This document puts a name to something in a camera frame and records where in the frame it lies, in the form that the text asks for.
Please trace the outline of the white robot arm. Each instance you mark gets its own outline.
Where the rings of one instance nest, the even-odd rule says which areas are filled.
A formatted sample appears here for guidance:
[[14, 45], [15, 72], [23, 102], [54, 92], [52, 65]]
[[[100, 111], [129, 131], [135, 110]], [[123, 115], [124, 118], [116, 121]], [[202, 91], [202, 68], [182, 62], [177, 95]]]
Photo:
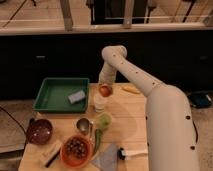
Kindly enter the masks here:
[[102, 49], [99, 83], [112, 85], [119, 71], [146, 98], [149, 171], [200, 171], [196, 131], [187, 96], [126, 60], [122, 45]]

